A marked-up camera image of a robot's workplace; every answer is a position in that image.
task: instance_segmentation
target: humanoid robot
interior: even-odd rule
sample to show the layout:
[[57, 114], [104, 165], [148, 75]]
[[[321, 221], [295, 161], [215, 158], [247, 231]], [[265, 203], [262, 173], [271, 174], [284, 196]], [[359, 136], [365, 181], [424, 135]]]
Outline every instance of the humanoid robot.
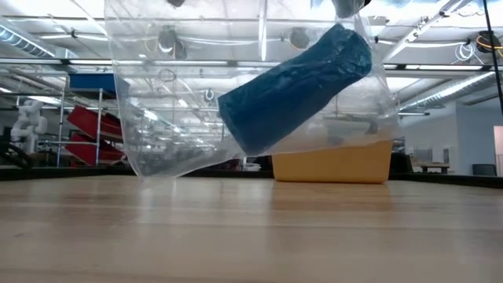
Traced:
[[[10, 131], [11, 141], [27, 154], [36, 153], [39, 134], [47, 131], [47, 119], [40, 115], [42, 106], [41, 101], [25, 101], [24, 106], [19, 107], [19, 117]], [[24, 145], [21, 138], [26, 138]]]

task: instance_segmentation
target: yellow plastic tub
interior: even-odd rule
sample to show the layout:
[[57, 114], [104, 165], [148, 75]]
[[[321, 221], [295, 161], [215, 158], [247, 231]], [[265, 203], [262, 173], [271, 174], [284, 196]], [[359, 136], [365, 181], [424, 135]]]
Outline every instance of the yellow plastic tub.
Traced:
[[372, 145], [273, 155], [274, 178], [282, 182], [387, 181], [393, 141]]

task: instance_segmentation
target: plastic wrap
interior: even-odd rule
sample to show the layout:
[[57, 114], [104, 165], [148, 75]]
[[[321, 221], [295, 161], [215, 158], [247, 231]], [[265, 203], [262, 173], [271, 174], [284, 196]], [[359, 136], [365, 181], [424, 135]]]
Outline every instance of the plastic wrap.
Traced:
[[339, 3], [349, 17], [334, 20], [309, 1], [283, 3], [105, 2], [114, 71], [130, 84], [118, 101], [137, 174], [395, 138], [362, 4]]

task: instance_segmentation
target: table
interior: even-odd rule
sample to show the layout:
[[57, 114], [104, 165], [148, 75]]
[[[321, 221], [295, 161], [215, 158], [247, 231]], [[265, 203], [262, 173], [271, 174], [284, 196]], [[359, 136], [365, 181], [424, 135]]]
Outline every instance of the table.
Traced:
[[503, 190], [0, 182], [0, 282], [501, 282]]
[[441, 163], [430, 163], [430, 164], [414, 164], [415, 167], [421, 167], [423, 173], [428, 173], [428, 168], [440, 168], [442, 174], [447, 174], [447, 170], [449, 169], [449, 164], [441, 164]]

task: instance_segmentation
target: blue cylindrical object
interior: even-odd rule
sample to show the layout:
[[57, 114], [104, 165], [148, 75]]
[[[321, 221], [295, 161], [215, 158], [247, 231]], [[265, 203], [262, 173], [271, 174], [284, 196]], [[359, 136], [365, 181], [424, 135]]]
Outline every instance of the blue cylindrical object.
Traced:
[[220, 116], [244, 152], [259, 155], [371, 68], [365, 40], [337, 24], [298, 57], [219, 97]]

